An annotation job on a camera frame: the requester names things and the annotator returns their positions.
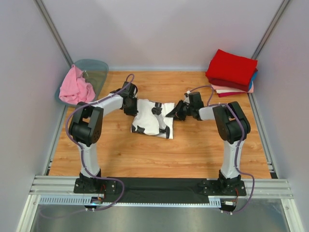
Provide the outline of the white t shirt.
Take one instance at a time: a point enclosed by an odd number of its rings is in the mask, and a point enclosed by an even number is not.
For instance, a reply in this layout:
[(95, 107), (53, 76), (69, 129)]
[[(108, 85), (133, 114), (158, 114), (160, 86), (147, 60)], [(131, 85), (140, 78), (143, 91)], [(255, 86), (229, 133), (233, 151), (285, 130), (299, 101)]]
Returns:
[(173, 118), (167, 114), (174, 109), (172, 102), (161, 103), (148, 99), (137, 101), (138, 113), (134, 117), (130, 131), (132, 133), (173, 139)]

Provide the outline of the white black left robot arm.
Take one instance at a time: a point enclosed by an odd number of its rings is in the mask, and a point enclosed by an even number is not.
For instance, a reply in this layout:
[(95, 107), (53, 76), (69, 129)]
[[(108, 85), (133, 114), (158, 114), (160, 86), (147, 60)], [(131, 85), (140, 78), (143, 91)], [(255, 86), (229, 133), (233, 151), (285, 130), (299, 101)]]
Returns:
[(103, 118), (115, 110), (121, 109), (126, 115), (137, 115), (138, 88), (125, 81), (123, 87), (112, 91), (108, 96), (95, 102), (80, 102), (67, 132), (77, 144), (82, 168), (75, 181), (75, 193), (102, 193), (106, 179), (100, 179), (101, 169), (98, 164), (97, 142), (101, 136)]

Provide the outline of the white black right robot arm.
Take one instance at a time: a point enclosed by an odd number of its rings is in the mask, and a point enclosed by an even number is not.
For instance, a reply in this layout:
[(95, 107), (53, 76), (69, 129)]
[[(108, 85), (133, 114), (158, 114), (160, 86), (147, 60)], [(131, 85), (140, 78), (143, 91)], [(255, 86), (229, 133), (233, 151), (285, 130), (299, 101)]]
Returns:
[(251, 126), (240, 104), (233, 101), (204, 106), (199, 92), (188, 93), (186, 100), (180, 100), (166, 117), (184, 121), (187, 116), (199, 121), (214, 120), (219, 136), (224, 142), (224, 160), (218, 179), (205, 180), (202, 183), (206, 193), (230, 196), (243, 193), (242, 173), (238, 166), (242, 147), (251, 132)]

